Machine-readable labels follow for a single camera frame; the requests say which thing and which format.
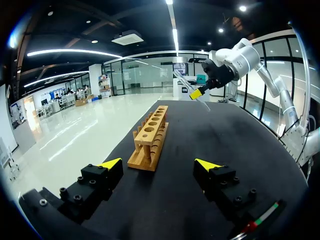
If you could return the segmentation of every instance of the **black table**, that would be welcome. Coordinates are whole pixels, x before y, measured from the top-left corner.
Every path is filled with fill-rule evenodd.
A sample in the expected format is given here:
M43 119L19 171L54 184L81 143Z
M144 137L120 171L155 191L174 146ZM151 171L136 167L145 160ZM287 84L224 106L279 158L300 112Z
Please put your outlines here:
M156 172L127 167L132 131L159 105L167 105L168 131ZM226 239L233 228L193 177L195 158L229 165L241 182L287 202L269 229L277 233L307 190L294 160L274 135L244 110L226 103L159 100L106 161L122 158L124 175L109 201L82 225L124 240Z

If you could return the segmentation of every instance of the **white wall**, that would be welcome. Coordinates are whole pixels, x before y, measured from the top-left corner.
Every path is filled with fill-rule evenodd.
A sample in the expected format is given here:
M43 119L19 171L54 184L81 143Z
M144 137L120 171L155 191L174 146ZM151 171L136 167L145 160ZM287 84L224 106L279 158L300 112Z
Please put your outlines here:
M60 83L57 85L53 85L53 86L50 86L47 88L40 89L39 91L36 91L34 93L31 93L31 94L25 96L23 99L27 99L27 98L33 96L34 107L35 107L35 109L39 109L42 106L41 105L42 100L47 98L47 100L49 102L49 100L51 99L49 92L52 92L56 89L61 89L61 88L66 88L66 83Z
M0 138L2 138L5 147L10 147L10 150L13 151L18 145L16 143L11 120L9 118L5 84L0 87L0 113Z

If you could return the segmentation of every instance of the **robotic arm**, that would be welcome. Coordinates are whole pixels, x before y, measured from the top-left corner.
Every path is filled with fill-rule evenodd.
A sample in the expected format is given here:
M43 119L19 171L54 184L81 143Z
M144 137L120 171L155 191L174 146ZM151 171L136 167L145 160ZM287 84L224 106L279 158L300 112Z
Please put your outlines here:
M272 97L280 96L286 129L286 134L281 140L290 155L302 166L310 157L320 152L320 129L305 134L305 129L299 125L296 108L284 81L280 76L272 79L265 63L260 60L259 53L249 40L242 38L232 49L218 50L216 60L217 64L211 59L206 59L202 63L202 68L209 79L204 86L190 94L191 99L202 96L207 89L221 88L231 81L238 81L255 70Z

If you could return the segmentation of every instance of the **cable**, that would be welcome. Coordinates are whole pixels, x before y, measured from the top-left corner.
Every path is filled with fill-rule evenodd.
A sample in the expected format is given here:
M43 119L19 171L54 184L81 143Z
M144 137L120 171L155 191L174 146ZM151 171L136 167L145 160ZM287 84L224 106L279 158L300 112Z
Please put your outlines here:
M280 96L279 96L279 123L278 123L278 132L276 133L277 134L277 137L278 137L278 140L280 139L279 138L279 131L280 131L280 115L281 115L281 100L280 100Z
M299 122L300 118L298 118L297 120L295 120L295 122L287 129L284 131L284 133L282 134L282 136L279 138L279 140L284 136L286 135L286 133L294 126L296 125L297 122Z
M313 129L313 130L315 130L315 129L317 128L317 125L316 125L316 124L317 124L316 119L315 119L315 117L314 117L314 116L312 116L312 115L309 115L309 118L313 120L313 123L314 123L314 129Z
M237 86L237 87L240 87L241 84L242 84L242 78L240 78L239 80L240 80L240 84L238 84L238 85L235 84L235 83L233 83L233 80L231 81L231 83L232 83L233 85Z
M305 141L304 141L304 145L303 145L303 147L302 147L302 150L301 150L301 152L300 152L300 154L299 154L299 157L296 159L295 163L298 163L299 158L301 157L301 154L303 153L303 151L304 151L304 149L305 149L305 146L306 146L306 143L307 143L307 139L308 139L309 133L310 133L310 132L308 131L308 134L306 135L306 138L305 138Z

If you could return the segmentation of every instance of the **computer monitor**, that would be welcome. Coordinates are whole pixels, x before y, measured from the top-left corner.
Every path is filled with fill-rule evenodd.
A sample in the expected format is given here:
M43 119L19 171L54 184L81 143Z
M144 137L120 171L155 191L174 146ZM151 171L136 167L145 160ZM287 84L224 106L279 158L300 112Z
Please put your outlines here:
M44 105L46 105L46 104L48 104L48 100L47 100L47 99L41 101L41 105L42 105L42 106L44 106Z

